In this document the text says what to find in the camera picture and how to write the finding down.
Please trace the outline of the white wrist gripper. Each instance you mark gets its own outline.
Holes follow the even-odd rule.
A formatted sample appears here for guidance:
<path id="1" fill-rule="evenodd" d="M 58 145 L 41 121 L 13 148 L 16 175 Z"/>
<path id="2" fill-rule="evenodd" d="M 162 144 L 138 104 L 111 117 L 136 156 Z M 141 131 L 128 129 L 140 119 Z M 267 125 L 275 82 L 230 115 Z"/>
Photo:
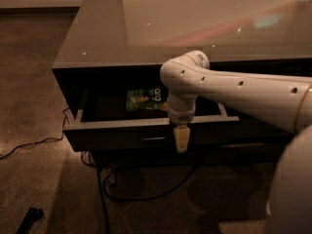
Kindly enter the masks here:
<path id="1" fill-rule="evenodd" d="M 189 97 L 169 97 L 168 116 L 175 125 L 174 128 L 175 147 L 178 153 L 187 151 L 190 129 L 186 126 L 195 115 L 196 99 Z"/>

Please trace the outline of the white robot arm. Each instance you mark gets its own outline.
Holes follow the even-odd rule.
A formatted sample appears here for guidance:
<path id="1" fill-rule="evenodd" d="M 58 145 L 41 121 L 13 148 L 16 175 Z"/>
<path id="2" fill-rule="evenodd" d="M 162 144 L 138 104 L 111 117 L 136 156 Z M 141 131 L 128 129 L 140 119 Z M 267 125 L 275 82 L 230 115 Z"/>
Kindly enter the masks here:
<path id="1" fill-rule="evenodd" d="M 266 204 L 264 234 L 312 234 L 311 79 L 214 71 L 207 56 L 192 51 L 166 61 L 161 82 L 169 89 L 168 115 L 175 146 L 187 149 L 187 125 L 202 97 L 294 133 L 277 165 Z"/>

